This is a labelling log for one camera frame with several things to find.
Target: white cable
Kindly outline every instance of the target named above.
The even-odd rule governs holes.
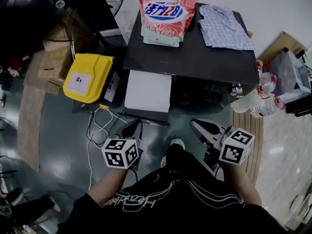
[[[110,119],[110,121],[108,121],[103,127],[101,127],[100,125],[98,125],[97,122],[95,121],[95,119],[96,119],[96,114],[97,114],[97,111],[98,111],[99,109],[104,109],[104,110],[108,111],[108,112],[111,114],[111,119]],[[89,184],[88,190],[91,189],[91,185],[92,185],[92,174],[93,174],[93,169],[92,169],[91,162],[90,162],[89,144],[90,144],[90,142],[92,142],[97,148],[102,149],[102,147],[98,146],[98,145],[93,141],[93,135],[94,135],[95,133],[97,133],[97,132],[104,131],[104,132],[106,133],[106,135],[107,135],[106,138],[108,138],[108,137],[109,137],[109,136],[108,136],[108,132],[107,132],[107,130],[105,129],[105,127],[106,127],[109,123],[112,122],[112,120],[113,120],[114,117],[116,117],[117,120],[120,119],[120,120],[122,120],[123,122],[127,123],[125,120],[123,120],[123,119],[119,118],[118,116],[114,115],[109,109],[99,107],[99,108],[97,108],[97,109],[94,111],[94,116],[93,116],[93,122],[94,122],[94,124],[95,124],[97,127],[99,127],[99,129],[96,130],[96,131],[94,131],[94,132],[90,135],[91,117],[92,117],[92,115],[90,115],[90,117],[89,117],[88,131],[87,131],[87,136],[89,135],[89,136],[88,136],[89,141],[88,141],[88,144],[87,144],[88,163],[89,163],[89,167],[90,167],[90,170],[91,170],[91,172],[90,172],[90,184]]]

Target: wire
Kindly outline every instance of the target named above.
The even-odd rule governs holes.
[[[11,157],[9,157],[9,156],[7,156],[7,155],[1,155],[0,158],[2,158],[2,157],[9,158],[9,159],[13,159],[13,158],[11,158]]]
[[[138,182],[138,180],[137,180],[137,172],[135,170],[132,170],[132,172],[135,173],[135,175],[136,175],[136,182]]]
[[[103,127],[101,127],[101,126],[96,122],[96,115],[97,115],[97,112],[98,112],[99,109],[106,110],[106,111],[108,111],[108,112],[111,114],[111,119],[110,119]],[[106,140],[106,139],[109,137],[109,133],[107,132],[107,130],[105,129],[105,127],[106,127],[109,123],[112,122],[112,120],[113,120],[114,117],[116,117],[117,120],[120,119],[120,120],[122,120],[123,122],[127,123],[125,120],[123,120],[123,119],[121,119],[120,117],[118,117],[118,116],[116,116],[115,114],[113,114],[109,109],[107,109],[107,108],[101,108],[101,107],[97,108],[93,113],[91,113],[91,115],[90,115],[90,117],[89,117],[89,123],[88,123],[88,129],[87,129],[87,138],[88,138],[88,140],[89,140],[88,143],[87,143],[87,153],[88,153],[88,164],[89,164],[89,167],[90,167],[91,172],[90,172],[90,184],[89,184],[89,189],[88,189],[88,190],[91,189],[91,185],[92,185],[92,175],[93,175],[93,169],[92,169],[91,162],[90,162],[89,144],[90,144],[90,142],[92,142],[97,148],[102,149],[103,146],[99,146],[99,144],[96,143],[96,142],[93,140],[93,135],[94,135],[95,133],[97,133],[97,132],[104,131],[104,132],[106,133],[106,135],[107,135],[106,138],[105,138],[105,140]],[[94,132],[90,135],[90,127],[91,127],[92,121],[93,121],[93,123],[94,123],[97,127],[99,127],[99,129],[96,130],[96,131],[94,131]]]
[[[53,42],[73,42],[73,41],[78,41],[78,40],[81,40],[81,39],[84,39],[84,38],[87,38],[87,37],[91,37],[91,36],[96,36],[95,34],[88,34],[84,37],[79,37],[77,39],[68,39],[68,40],[54,40],[54,39],[44,39],[45,41],[53,41]],[[109,43],[107,40],[105,40],[106,43],[108,45],[110,45],[111,47],[114,47],[111,43]]]
[[[116,125],[117,121],[121,119],[120,116],[118,116],[118,118],[115,120],[115,122],[112,124],[112,126],[110,127],[109,131],[108,131],[108,136],[111,135],[111,130],[113,129],[113,127]]]
[[[3,124],[3,125],[7,125],[8,122],[6,122],[4,119],[0,118],[0,122]]]

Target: plastic water bottle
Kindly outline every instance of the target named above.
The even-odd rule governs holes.
[[[257,60],[257,68],[258,68],[259,77],[261,77],[262,72],[263,72],[263,62],[262,62],[262,60]]]
[[[277,76],[276,75],[273,75],[271,74],[270,72],[265,72],[265,73],[262,73],[260,77],[260,85],[263,85],[263,84],[266,84],[266,83],[269,83],[269,82],[273,82],[273,83],[277,83]]]
[[[258,86],[244,97],[232,102],[231,108],[234,112],[241,114],[248,109],[260,106],[262,100],[269,98],[269,93],[271,93],[274,88],[275,84],[271,82]]]
[[[269,94],[270,98],[263,100],[260,106],[252,108],[250,115],[254,118],[260,118],[268,115],[275,114],[278,107],[280,107],[281,101],[279,98],[275,98],[273,94]]]

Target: label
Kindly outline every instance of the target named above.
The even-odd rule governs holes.
[[[285,107],[285,103],[283,103],[282,101],[281,101],[281,99],[279,98],[279,97],[276,97],[275,99],[274,99],[274,102],[275,102],[275,105],[277,106],[277,107],[279,107],[281,110],[283,110],[284,109],[284,107]]]
[[[65,1],[64,0],[58,0],[56,3],[55,3],[55,6],[57,9],[62,9],[65,7]]]
[[[153,0],[144,3],[144,16],[156,23],[174,23],[181,21],[186,15],[182,5],[173,0]]]
[[[258,95],[261,96],[262,99],[268,99],[270,98],[270,96],[264,92],[264,89],[262,86],[258,86],[257,87],[257,92],[258,92]]]
[[[73,72],[68,81],[67,90],[84,96],[87,93],[91,78],[92,75]]]
[[[116,72],[114,72],[112,79],[106,89],[104,99],[108,100],[109,102],[113,101],[117,87],[118,87],[119,80],[120,80],[119,76],[117,75]]]

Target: tiled floor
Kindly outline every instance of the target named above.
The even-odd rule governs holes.
[[[290,206],[312,182],[312,116],[283,111],[264,118],[263,150],[256,188],[263,207],[283,226],[295,229]]]

